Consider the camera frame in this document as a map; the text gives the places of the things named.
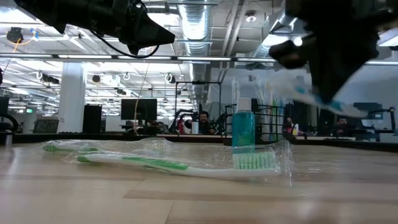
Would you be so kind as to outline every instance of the fluorescent light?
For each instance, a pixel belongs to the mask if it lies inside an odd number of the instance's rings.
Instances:
[[[110,55],[58,55],[60,58],[110,59]]]
[[[25,106],[9,106],[8,109],[25,109]]]
[[[58,106],[55,103],[49,103],[49,102],[44,102],[46,105],[50,105],[50,106]]]
[[[271,58],[237,58],[239,62],[275,62]]]
[[[393,37],[382,44],[379,44],[380,47],[389,47],[398,45],[398,36]]]
[[[52,55],[46,55],[46,54],[0,54],[0,57],[13,57],[13,58],[52,58]]]
[[[365,65],[398,65],[398,62],[368,61]]]
[[[45,27],[45,24],[36,23],[18,23],[18,22],[0,22],[0,27],[20,27],[20,28],[37,28]]]
[[[275,34],[269,34],[263,41],[262,44],[264,46],[272,46],[276,44],[281,44],[285,42],[286,40],[289,40],[287,36],[280,36],[280,35],[275,35]]]
[[[13,81],[10,80],[2,80],[3,83],[11,84],[11,85],[16,85]]]
[[[12,92],[22,95],[29,95],[29,93],[25,90],[21,90],[19,88],[9,88]]]
[[[137,97],[130,97],[130,96],[86,96],[86,99],[137,99]],[[152,98],[152,97],[140,97],[140,99],[157,99],[158,101],[162,101],[164,98]],[[174,101],[175,98],[168,98],[170,101]],[[188,96],[179,96],[178,100],[188,100]]]
[[[147,58],[132,58],[129,56],[118,56],[118,59],[138,59],[138,60],[171,60],[171,57],[167,57],[167,56],[150,56]]]
[[[228,62],[231,58],[227,57],[177,57],[178,60],[198,60],[198,61],[224,61]]]

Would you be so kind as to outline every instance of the ventilation duct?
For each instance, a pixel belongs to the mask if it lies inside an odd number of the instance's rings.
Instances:
[[[154,13],[154,14],[175,14],[179,15],[178,13],[178,8],[176,6],[170,6],[167,2],[162,3],[156,3],[156,2],[147,2],[146,7],[148,9],[148,14],[149,13]]]
[[[206,5],[179,5],[182,18],[182,30],[184,39],[192,40],[185,44],[185,51],[189,56],[207,56],[210,45],[204,43],[209,38],[210,12],[211,7]],[[205,63],[191,63],[190,65],[191,81],[208,82],[210,80],[210,67]],[[197,103],[204,103],[205,92],[208,91],[208,85],[193,86],[193,94]]]
[[[281,10],[268,16],[262,28],[262,36],[264,40],[260,46],[253,52],[248,53],[247,57],[265,58],[268,56],[270,46],[280,44],[289,40],[292,34],[296,34],[298,38],[304,33],[303,24],[297,18],[286,15],[285,1],[281,5]],[[245,64],[248,70],[264,69],[265,64],[249,63]]]

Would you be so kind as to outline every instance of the toothbrush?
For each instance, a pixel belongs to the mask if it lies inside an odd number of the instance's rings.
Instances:
[[[134,167],[155,168],[173,174],[207,178],[248,178],[279,175],[280,169],[252,169],[253,166],[242,166],[240,169],[201,169],[191,167],[183,162],[149,159],[133,154],[84,154],[77,157],[78,162],[93,162],[105,164],[121,164]]]
[[[47,145],[43,146],[43,150],[47,152],[77,152],[77,151],[86,151],[86,152],[93,152],[93,151],[100,151],[100,149],[94,148],[94,147],[87,147],[83,149],[71,149],[71,148],[62,148],[54,145]]]
[[[262,177],[270,175],[279,175],[280,169],[276,166],[274,158],[270,154],[256,154],[257,159],[252,162],[245,162],[249,159],[244,154],[237,161],[234,157],[234,169],[201,169],[191,167],[189,164],[182,162],[166,161],[162,159],[149,159],[134,154],[112,152],[89,147],[81,151],[74,149],[61,148],[54,145],[44,146],[43,150],[48,152],[77,152],[78,162],[104,163],[104,164],[121,164],[134,167],[147,167],[164,170],[173,174],[186,175],[193,177],[208,177],[208,178],[243,178],[243,177]]]

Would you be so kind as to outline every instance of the cable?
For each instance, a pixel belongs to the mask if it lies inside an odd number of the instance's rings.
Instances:
[[[156,51],[159,49],[159,45],[156,45],[155,50],[153,50],[150,54],[147,55],[143,55],[143,56],[138,56],[138,55],[132,55],[132,54],[127,54],[119,49],[117,49],[116,47],[113,47],[108,41],[106,41],[102,36],[98,35],[96,32],[90,30],[90,32],[96,36],[99,40],[101,40],[102,42],[104,42],[104,44],[106,44],[108,47],[112,48],[114,51],[119,52],[121,54],[123,54],[124,56],[127,57],[131,57],[131,58],[136,58],[136,59],[143,59],[143,58],[147,58],[150,57],[152,55],[154,55],[156,53]]]
[[[20,44],[19,44],[20,41],[21,41],[21,38],[18,39],[18,41],[17,41],[17,43],[15,44],[15,47],[14,47],[14,50],[12,51],[12,53],[15,53],[15,51],[16,51],[17,48],[18,48],[18,45],[20,45]]]
[[[21,41],[21,38],[20,39],[18,39],[18,41],[17,41],[17,43],[15,44],[15,47],[14,47],[14,50],[12,51],[12,53],[15,53],[15,51],[17,50],[17,48],[18,48],[18,45],[19,45],[19,42]],[[7,68],[8,68],[8,65],[10,64],[10,62],[11,62],[11,59],[12,58],[10,58],[9,60],[8,60],[8,62],[7,62],[7,65],[6,65],[6,67],[4,68],[4,71],[2,71],[2,73],[3,74],[6,74],[6,70],[7,70]]]
[[[136,107],[134,108],[134,122],[136,122],[136,120],[137,120],[137,107],[138,107],[138,101],[139,101],[139,97],[141,96],[141,91],[142,91],[142,89],[143,89],[143,87],[144,87],[144,84],[145,84],[145,79],[146,79],[147,74],[148,74],[149,65],[150,65],[150,64],[148,63],[147,70],[146,70],[146,72],[145,72],[144,78],[142,79],[141,87],[140,87],[140,89],[139,89],[139,93],[138,93],[138,96],[137,96]],[[134,133],[135,133],[136,135],[138,135],[138,132],[137,132],[137,129],[136,129],[136,128],[134,128]]]
[[[145,12],[148,13],[147,6],[141,0],[139,0],[138,3],[140,3],[142,6],[144,6]]]

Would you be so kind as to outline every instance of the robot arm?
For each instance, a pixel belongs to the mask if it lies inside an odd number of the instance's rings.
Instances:
[[[307,23],[310,33],[298,47],[291,40],[270,48],[269,55],[288,69],[308,63],[313,90],[329,103],[348,78],[376,58],[379,32],[398,27],[398,1],[365,16],[354,0],[286,0],[286,14]]]

